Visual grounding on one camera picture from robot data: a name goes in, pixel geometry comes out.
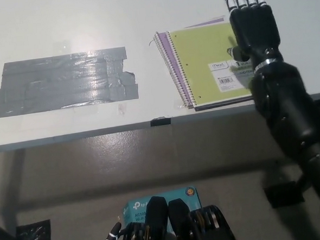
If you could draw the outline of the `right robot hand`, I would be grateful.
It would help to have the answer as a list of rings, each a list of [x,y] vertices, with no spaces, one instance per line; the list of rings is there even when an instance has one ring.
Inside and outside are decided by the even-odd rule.
[[[251,61],[254,70],[283,61],[280,35],[266,0],[225,0],[236,46],[227,50],[236,61]]]

